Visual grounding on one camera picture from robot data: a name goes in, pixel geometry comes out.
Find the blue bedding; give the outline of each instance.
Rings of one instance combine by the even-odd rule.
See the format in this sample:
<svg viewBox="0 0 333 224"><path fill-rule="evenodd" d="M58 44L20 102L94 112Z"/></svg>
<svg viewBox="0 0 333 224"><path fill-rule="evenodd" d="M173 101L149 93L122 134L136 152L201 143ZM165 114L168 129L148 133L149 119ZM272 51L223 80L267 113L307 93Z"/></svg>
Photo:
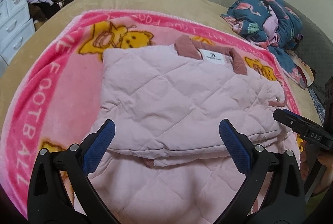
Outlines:
<svg viewBox="0 0 333 224"><path fill-rule="evenodd" d="M296 65L285 52L286 49L296 46L295 38L303 28L302 21L292 10L285 7L283 0L238 0L228 9L227 15L221 15L221 17L235 18L237 23L242 21L239 35L248 41L264 43L269 40L263 28L270 16L268 6L272 8L278 19L276 32L279 35L277 46L268 44L268 50L275 55L287 75L301 87L305 87Z"/></svg>

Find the bed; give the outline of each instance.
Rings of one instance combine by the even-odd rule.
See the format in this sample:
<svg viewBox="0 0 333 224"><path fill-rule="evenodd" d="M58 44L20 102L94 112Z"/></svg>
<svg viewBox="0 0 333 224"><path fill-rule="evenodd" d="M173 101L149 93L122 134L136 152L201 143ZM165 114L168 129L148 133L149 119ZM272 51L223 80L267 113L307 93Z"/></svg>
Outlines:
<svg viewBox="0 0 333 224"><path fill-rule="evenodd" d="M0 125L2 128L9 104L21 80L42 53L71 20L86 10L137 9L158 11L192 20L220 31L235 34L220 17L227 8L207 0L75 0L47 21L25 43L0 79ZM320 123L308 90L289 80L303 116Z"/></svg>

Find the metal screw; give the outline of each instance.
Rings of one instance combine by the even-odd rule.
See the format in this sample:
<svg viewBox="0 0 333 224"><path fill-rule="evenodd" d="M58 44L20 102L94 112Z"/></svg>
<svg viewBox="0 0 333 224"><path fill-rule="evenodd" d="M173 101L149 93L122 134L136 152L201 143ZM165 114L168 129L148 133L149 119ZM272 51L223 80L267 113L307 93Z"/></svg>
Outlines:
<svg viewBox="0 0 333 224"><path fill-rule="evenodd" d="M287 155L294 156L294 152L292 150L287 150Z"/></svg>
<svg viewBox="0 0 333 224"><path fill-rule="evenodd" d="M40 155L44 155L44 154L46 154L47 153L47 149L41 149L40 151L39 151L39 154Z"/></svg>
<svg viewBox="0 0 333 224"><path fill-rule="evenodd" d="M79 148L79 144L73 144L73 145L70 147L70 149L71 149L72 152L77 151L78 148Z"/></svg>
<svg viewBox="0 0 333 224"><path fill-rule="evenodd" d="M261 145L257 145L257 146L255 146L255 150L257 152L263 152L264 151L264 147L262 147Z"/></svg>

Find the blue gripper pad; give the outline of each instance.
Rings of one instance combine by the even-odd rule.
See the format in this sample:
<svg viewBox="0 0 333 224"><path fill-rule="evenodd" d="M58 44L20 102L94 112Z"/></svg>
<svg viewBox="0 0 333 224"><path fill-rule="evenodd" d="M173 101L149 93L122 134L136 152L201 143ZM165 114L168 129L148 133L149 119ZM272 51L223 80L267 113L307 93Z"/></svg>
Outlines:
<svg viewBox="0 0 333 224"><path fill-rule="evenodd" d="M238 171L248 176L251 171L251 155L240 140L241 134L227 119L221 121L219 133Z"/></svg>
<svg viewBox="0 0 333 224"><path fill-rule="evenodd" d="M114 138L115 132L116 126L111 120L106 121L101 129L99 129L97 132L99 135L83 157L82 170L84 175L88 176L88 174L96 171L98 164Z"/></svg>
<svg viewBox="0 0 333 224"><path fill-rule="evenodd" d="M300 116L300 115L298 115L298 114L295 114L295 113L293 113L292 111L289 111L288 109L284 109L283 112L288 113L288 114L290 114L290 115L292 115L292 116L295 116L295 117L298 118L298 119L301 119L301 118L302 118L302 116Z"/></svg>

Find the fleece blanket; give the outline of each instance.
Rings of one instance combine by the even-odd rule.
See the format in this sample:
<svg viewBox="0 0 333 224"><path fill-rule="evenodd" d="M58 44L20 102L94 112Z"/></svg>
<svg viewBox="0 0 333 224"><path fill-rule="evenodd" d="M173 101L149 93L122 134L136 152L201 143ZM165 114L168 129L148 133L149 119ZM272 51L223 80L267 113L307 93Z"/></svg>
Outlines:
<svg viewBox="0 0 333 224"><path fill-rule="evenodd" d="M74 18L34 63L15 93L3 125L0 183L23 215L27 215L28 185L38 151L41 148L59 151L72 143L80 143L97 118L102 53L114 47L171 45L182 35L209 45L235 48L246 65L268 80L281 83L288 108L299 114L281 67L264 49L204 25L161 13L135 10L83 13ZM290 148L295 144L295 137L289 141ZM63 179L74 201L65 173ZM232 193L243 179L240 177L232 186Z"/></svg>
<svg viewBox="0 0 333 224"><path fill-rule="evenodd" d="M285 74L306 88L310 84L304 81L302 70L285 51L302 39L302 21L284 3L283 0L238 0L221 17L236 33L274 54Z"/></svg>

